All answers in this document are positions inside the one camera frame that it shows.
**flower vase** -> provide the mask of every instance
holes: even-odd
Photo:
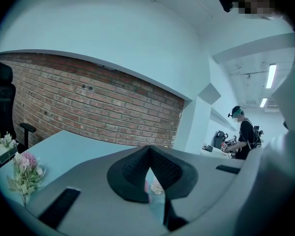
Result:
[[[27,202],[27,194],[22,194],[22,200],[23,200],[23,206],[26,208],[26,202]]]

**ceiling light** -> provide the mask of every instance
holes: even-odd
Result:
[[[263,108],[266,104],[267,98],[263,98],[260,107]]]
[[[276,64],[271,64],[270,70],[269,70],[269,77],[267,79],[267,84],[266,84],[267,89],[270,89],[272,87],[275,71],[276,71]]]

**black office chair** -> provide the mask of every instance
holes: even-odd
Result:
[[[0,62],[0,133],[4,137],[6,132],[16,138],[13,127],[12,109],[15,97],[15,86],[11,83],[13,80],[12,68]],[[28,123],[21,123],[20,126],[24,128],[24,145],[19,143],[18,151],[22,153],[29,147],[29,132],[33,133],[36,128]]]

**pink flower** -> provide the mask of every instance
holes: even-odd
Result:
[[[24,153],[22,153],[22,156],[24,156],[26,159],[29,160],[29,166],[31,168],[34,168],[37,165],[37,160],[33,154],[31,154],[29,152],[24,152]]]

